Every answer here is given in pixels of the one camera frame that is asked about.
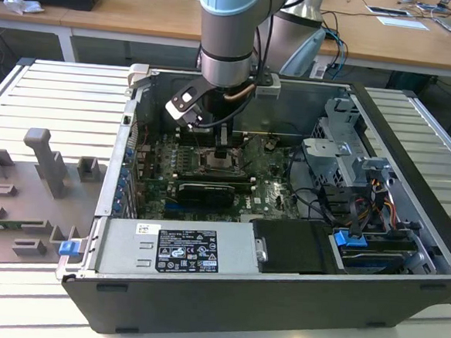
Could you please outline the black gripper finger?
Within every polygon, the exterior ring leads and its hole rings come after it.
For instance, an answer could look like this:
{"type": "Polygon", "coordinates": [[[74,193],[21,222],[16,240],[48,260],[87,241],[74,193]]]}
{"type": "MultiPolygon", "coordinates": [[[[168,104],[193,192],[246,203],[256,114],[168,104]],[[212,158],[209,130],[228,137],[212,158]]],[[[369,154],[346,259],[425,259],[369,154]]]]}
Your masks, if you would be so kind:
{"type": "Polygon", "coordinates": [[[227,123],[220,124],[215,130],[214,157],[226,158],[229,149],[230,127],[227,123]]]}

